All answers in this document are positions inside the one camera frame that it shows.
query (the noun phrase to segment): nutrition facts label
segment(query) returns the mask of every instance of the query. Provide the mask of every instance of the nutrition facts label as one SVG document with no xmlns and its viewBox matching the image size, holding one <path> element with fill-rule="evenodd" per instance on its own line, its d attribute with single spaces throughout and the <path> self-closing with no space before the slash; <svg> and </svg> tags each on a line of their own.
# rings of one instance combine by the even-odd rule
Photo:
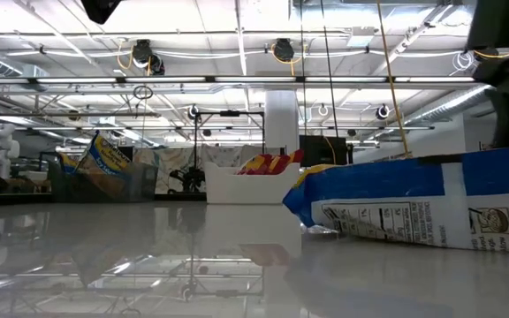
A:
<svg viewBox="0 0 509 318">
<path fill-rule="evenodd" d="M 326 203 L 335 230 L 372 239 L 434 244 L 429 202 Z M 442 242 L 445 244 L 443 228 Z"/>
</svg>

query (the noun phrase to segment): wall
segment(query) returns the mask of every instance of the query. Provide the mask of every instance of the wall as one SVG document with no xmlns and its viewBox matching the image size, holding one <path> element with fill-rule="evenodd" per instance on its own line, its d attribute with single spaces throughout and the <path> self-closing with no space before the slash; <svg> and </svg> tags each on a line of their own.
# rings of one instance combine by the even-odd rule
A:
<svg viewBox="0 0 509 318">
<path fill-rule="evenodd" d="M 490 102 L 486 102 L 477 106 L 477 109 L 487 110 L 492 107 Z M 465 142 L 467 152 L 481 150 L 481 144 L 490 145 L 494 138 L 494 130 L 496 129 L 496 113 L 489 114 L 484 117 L 464 116 L 465 126 Z"/>
<path fill-rule="evenodd" d="M 462 114 L 453 117 L 450 122 L 433 125 L 435 130 L 410 132 L 407 135 L 408 147 L 414 157 L 458 154 L 467 150 Z M 404 145 L 401 142 L 381 142 L 378 149 L 355 153 L 354 162 L 369 163 L 403 153 Z"/>
</svg>

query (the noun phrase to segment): white glossy floor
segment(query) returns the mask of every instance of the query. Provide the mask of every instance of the white glossy floor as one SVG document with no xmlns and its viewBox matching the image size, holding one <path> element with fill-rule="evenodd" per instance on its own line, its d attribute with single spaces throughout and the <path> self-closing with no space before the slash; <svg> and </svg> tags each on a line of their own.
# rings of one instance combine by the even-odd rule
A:
<svg viewBox="0 0 509 318">
<path fill-rule="evenodd" d="M 301 235 L 272 206 L 0 207 L 0 317 L 505 317 L 509 254 Z"/>
</svg>

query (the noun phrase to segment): white robot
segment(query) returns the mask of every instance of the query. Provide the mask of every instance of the white robot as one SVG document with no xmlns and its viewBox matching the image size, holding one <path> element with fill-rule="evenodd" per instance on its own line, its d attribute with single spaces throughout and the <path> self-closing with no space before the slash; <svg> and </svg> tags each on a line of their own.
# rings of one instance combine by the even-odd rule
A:
<svg viewBox="0 0 509 318">
<path fill-rule="evenodd" d="M 0 124 L 0 177 L 8 179 L 11 172 L 10 158 L 19 157 L 19 142 L 13 140 L 15 125 Z"/>
</svg>

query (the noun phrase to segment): white pillar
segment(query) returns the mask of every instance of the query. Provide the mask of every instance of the white pillar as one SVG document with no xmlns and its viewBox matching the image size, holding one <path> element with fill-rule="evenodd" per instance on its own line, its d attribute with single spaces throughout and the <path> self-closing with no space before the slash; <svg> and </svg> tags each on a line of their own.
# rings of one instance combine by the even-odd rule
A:
<svg viewBox="0 0 509 318">
<path fill-rule="evenodd" d="M 292 153 L 300 148 L 298 98 L 295 91 L 267 91 L 264 104 L 266 147 L 286 148 Z"/>
</svg>

